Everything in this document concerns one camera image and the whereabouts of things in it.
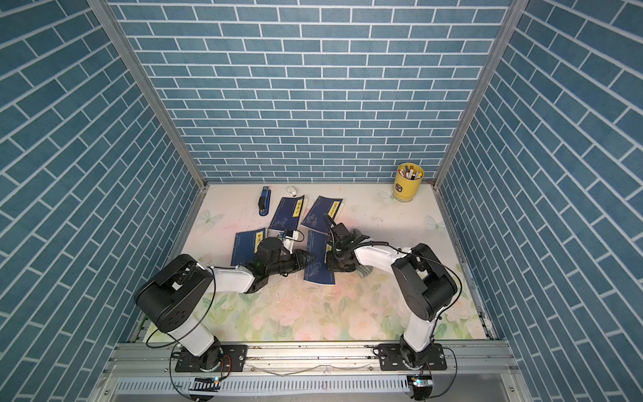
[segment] gray wire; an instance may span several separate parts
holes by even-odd
[[[320,367],[330,367],[330,368],[338,369],[338,370],[359,370],[359,369],[365,369],[366,367],[369,367],[369,366],[371,366],[371,363],[366,364],[364,366],[359,366],[359,367],[335,367],[335,366],[330,365],[330,364],[319,364],[319,365],[317,365],[315,367],[310,367],[308,369],[303,369],[303,370],[299,370],[299,371],[292,371],[292,372],[286,372],[286,373],[274,372],[274,371],[270,371],[270,370],[266,370],[266,369],[261,369],[260,367],[255,367],[255,366],[250,366],[250,367],[252,369],[263,371],[263,372],[265,372],[267,374],[272,374],[274,376],[286,377],[286,376],[292,376],[293,374],[299,374],[299,373],[303,373],[303,372],[307,372],[307,371],[312,371],[314,369],[319,369]]]

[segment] table surface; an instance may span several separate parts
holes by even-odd
[[[183,253],[202,264],[229,266],[235,234],[267,228],[286,184],[272,184],[270,211],[258,214],[262,185],[210,186],[190,230]],[[335,218],[348,229],[358,228],[372,240],[394,246],[428,244],[440,261],[458,273],[464,289],[456,304],[443,314],[436,339],[484,339],[475,305],[464,281],[455,250],[447,234],[438,204],[429,185],[422,184],[410,203],[394,201],[390,184],[300,184],[297,195],[307,204],[318,196],[343,198]],[[307,228],[299,229],[306,234]],[[305,248],[306,242],[295,248]],[[336,284],[318,285],[303,280],[303,271],[270,277],[268,285],[253,295],[217,289],[213,307],[204,324],[227,342],[394,340],[404,333],[411,311],[394,276],[374,270],[365,278],[356,273],[336,273]],[[195,310],[202,317],[212,294],[204,295]],[[157,333],[153,342],[170,340]]]

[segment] black cable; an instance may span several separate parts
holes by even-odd
[[[332,218],[326,214],[323,216],[323,221],[326,224],[326,227],[328,228],[328,234],[331,235],[331,252],[332,256],[337,259],[337,248],[335,247],[335,233],[332,232],[332,226],[331,223],[334,223]]]
[[[375,349],[376,349],[375,347],[373,349],[371,349],[371,352],[373,352],[373,354],[376,355],[378,358],[385,358],[385,357],[388,356],[385,353],[375,353]]]
[[[287,240],[292,240],[292,241],[297,242],[297,243],[301,243],[301,242],[303,241],[303,238],[304,238],[304,236],[303,236],[303,232],[302,232],[301,230],[299,230],[299,229],[293,229],[293,233],[295,233],[295,232],[299,232],[299,233],[302,235],[302,239],[301,239],[301,240],[296,240],[296,239],[293,239],[292,237],[286,237],[286,236],[285,236],[285,231],[284,231],[284,232],[282,232],[282,236],[281,236],[281,238],[282,238],[282,239],[287,239]]]
[[[228,358],[228,372],[226,373],[226,376],[223,376],[223,366],[225,365],[223,363],[223,359]],[[230,356],[225,355],[221,358],[221,375],[219,376],[219,382],[223,381],[224,379],[230,377],[230,372],[232,371],[232,359]]]
[[[177,394],[179,394],[180,396],[184,397],[185,399],[187,399],[189,401],[195,402],[194,399],[192,399],[189,396],[184,395],[181,391],[179,391],[179,389],[176,387],[176,384],[174,383],[174,379],[172,378],[172,356],[174,355],[174,349],[176,348],[176,345],[177,344],[175,343],[174,346],[172,347],[172,352],[170,353],[170,363],[168,364],[168,372],[170,373],[170,382],[172,384],[172,388],[174,388],[174,390],[177,392]]]
[[[388,247],[391,247],[391,248],[394,248],[394,249],[395,249],[395,247],[391,246],[391,245],[388,243],[388,241],[365,241],[365,242],[362,242],[362,243],[356,244],[355,246],[353,246],[353,247],[351,247],[351,248],[347,248],[346,250],[342,250],[342,251],[341,251],[340,258],[342,258],[343,256],[345,256],[346,254],[352,253],[353,251],[357,250],[358,248],[361,248],[361,247],[368,247],[368,246],[388,246]]]
[[[429,377],[431,377],[431,379],[433,379],[433,372],[431,371],[431,367],[429,366],[428,362],[423,364],[422,367],[420,367],[420,372],[417,373],[417,376],[419,377],[419,376],[424,375],[424,369],[429,370]],[[415,381],[417,378],[416,377],[411,377],[411,379]]]
[[[397,251],[398,253],[407,254],[407,255],[410,254],[410,255],[413,255],[414,257],[421,258],[421,259],[424,259],[424,260],[427,260],[427,261],[430,261],[430,262],[434,262],[435,264],[438,264],[438,265],[446,268],[451,273],[451,276],[456,278],[456,280],[458,281],[458,288],[459,288],[458,296],[455,299],[453,299],[453,301],[451,301],[451,303],[444,310],[442,310],[442,312],[440,313],[440,316],[442,316],[442,314],[445,311],[450,309],[451,306],[453,306],[458,301],[458,299],[460,298],[460,295],[462,294],[462,281],[460,280],[460,277],[451,268],[447,267],[446,265],[444,265],[443,263],[441,263],[439,261],[427,258],[427,257],[425,257],[423,255],[416,255],[416,254],[412,254],[412,253],[407,253],[405,251],[402,251],[402,249],[400,249],[400,248],[395,248],[395,247],[391,246],[390,244],[387,244],[387,245],[389,247],[391,247],[393,250]]]
[[[210,267],[210,266],[208,266],[208,268],[209,268],[209,269],[210,269],[210,271],[212,272],[212,280],[214,280],[214,270],[213,270],[213,269],[212,269],[212,267]],[[212,304],[214,303],[214,293],[215,293],[215,292],[212,292],[212,299],[210,299],[210,305],[208,306],[208,309],[207,309],[207,310],[205,311],[205,313],[203,314],[203,317],[201,317],[201,319],[199,320],[199,322],[198,322],[198,323],[196,323],[196,325],[195,325],[195,326],[193,326],[193,327],[192,327],[192,329],[191,329],[191,330],[189,330],[185,335],[183,335],[183,336],[182,336],[182,337],[180,337],[179,339],[174,339],[174,337],[173,337],[172,335],[168,334],[168,335],[170,335],[170,337],[171,337],[171,338],[173,338],[173,339],[174,339],[174,341],[173,341],[173,342],[166,343],[165,345],[160,345],[160,346],[150,346],[148,342],[150,342],[150,339],[152,338],[152,335],[156,334],[156,332],[159,330],[159,329],[157,328],[157,329],[155,329],[155,330],[154,330],[154,332],[152,332],[152,333],[150,334],[150,336],[148,336],[148,337],[147,337],[147,340],[145,341],[145,346],[147,346],[147,347],[148,347],[148,348],[150,348],[150,349],[160,349],[160,348],[162,348],[162,347],[168,347],[168,346],[171,346],[171,345],[175,345],[175,344],[176,344],[176,343],[178,343],[180,340],[182,340],[183,338],[185,338],[186,336],[188,336],[189,334],[191,334],[191,333],[192,333],[192,331],[194,331],[195,329],[197,329],[197,327],[198,327],[199,325],[201,325],[201,322],[203,322],[203,320],[208,316],[208,312],[210,311],[210,308],[212,307]]]
[[[454,352],[454,351],[453,351],[453,349],[451,349],[450,347],[445,347],[445,346],[443,346],[442,348],[443,348],[443,349],[448,349],[448,350],[450,350],[450,351],[451,351],[451,354],[453,355],[453,360],[455,361],[455,374],[453,375],[453,378],[451,378],[451,383],[450,383],[450,384],[449,384],[449,386],[446,388],[446,390],[442,391],[440,394],[437,394],[437,395],[431,395],[431,396],[430,396],[430,397],[428,397],[427,399],[431,399],[431,398],[433,398],[433,397],[441,397],[442,395],[444,395],[444,394],[446,394],[447,392],[449,392],[449,390],[451,389],[451,386],[452,386],[452,385],[453,385],[453,383],[455,382],[455,378],[458,376],[458,358],[457,358],[457,357],[455,357],[455,352]]]

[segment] metal rail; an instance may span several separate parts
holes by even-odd
[[[460,118],[458,126],[453,133],[453,137],[449,142],[449,146],[444,154],[442,163],[438,167],[438,171],[435,175],[435,183],[433,185],[435,188],[440,188],[442,182],[446,178],[446,174],[453,163],[453,158],[455,158],[455,154],[458,152],[458,148],[460,148],[460,144],[464,140],[464,136],[467,134],[467,130],[471,125],[473,116],[478,110],[482,97],[487,91],[487,87],[493,78],[493,73],[496,71],[496,68],[500,63],[500,59],[507,49],[509,39],[511,39],[511,35],[513,35],[528,2],[529,0],[514,0],[507,10],[505,18],[502,21],[502,25],[500,26],[498,37],[491,46],[491,51],[482,67],[480,77],[471,92],[471,97],[469,98],[469,102],[467,103],[464,112],[462,112],[462,117]]]
[[[199,189],[205,189],[205,178],[201,174],[196,161],[193,159],[188,147],[181,138],[179,130],[176,128],[176,125],[174,125],[174,121],[170,117],[170,114],[167,109],[165,109],[165,105],[163,105],[163,102],[156,93],[154,85],[152,85],[152,81],[150,81],[150,78],[143,69],[132,44],[127,39],[123,28],[116,20],[116,16],[114,15],[111,7],[107,4],[107,0],[87,0],[87,3],[89,4],[89,7],[91,7],[91,10],[94,11],[98,22],[102,25],[105,33],[112,41],[112,44],[123,60],[123,63],[125,63],[129,73],[132,75],[132,78],[136,81],[136,85],[143,93],[145,99],[147,99],[147,103],[150,104],[150,108],[163,126],[165,133],[170,138],[170,141],[172,141],[172,144],[174,144],[176,151],[190,171],[194,181],[196,181],[199,186]]]
[[[248,355],[243,372],[231,376],[265,375],[259,369],[273,372],[292,372],[323,365],[302,375],[355,375],[382,374],[373,348],[379,342],[244,342]],[[518,366],[513,354],[503,340],[441,341],[450,347],[458,359],[459,374],[514,374]],[[165,377],[171,347],[149,349],[142,343],[119,343],[104,370],[104,378]],[[450,352],[445,353],[447,370],[441,374],[455,373],[455,361]],[[411,374],[416,370],[386,372]],[[216,373],[200,373],[216,376]],[[194,373],[176,373],[173,376],[194,376]]]
[[[467,282],[467,286],[469,287],[469,294],[473,299],[473,303],[476,306],[476,310],[478,311],[478,315],[482,320],[482,324],[487,330],[487,335],[488,337],[490,337],[490,339],[498,339],[496,330],[493,328],[491,321],[489,320],[489,313],[484,306],[484,301],[482,300],[482,296],[480,295],[478,286],[476,285],[476,282],[473,278],[471,266],[469,265],[467,256],[464,254],[462,242],[458,237],[458,233],[455,231],[455,225],[453,224],[449,212],[446,209],[446,204],[444,203],[444,200],[442,198],[442,193],[440,192],[440,190],[434,188],[433,195],[435,196],[438,208],[440,209],[440,213],[442,214],[444,226],[446,226],[446,231],[447,233],[449,233],[449,238],[451,239],[451,243],[453,244],[455,255],[458,257],[460,267],[462,268],[462,273],[464,274],[464,280],[465,282]]]

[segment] yellow pen holder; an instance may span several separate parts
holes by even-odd
[[[400,170],[406,172],[406,167],[413,169],[414,172],[420,172],[422,177],[420,179],[411,180],[407,179],[402,174]],[[393,198],[402,202],[407,203],[415,197],[417,189],[420,187],[424,179],[424,169],[414,163],[403,163],[398,166],[397,172],[395,173],[395,183],[393,184]]]

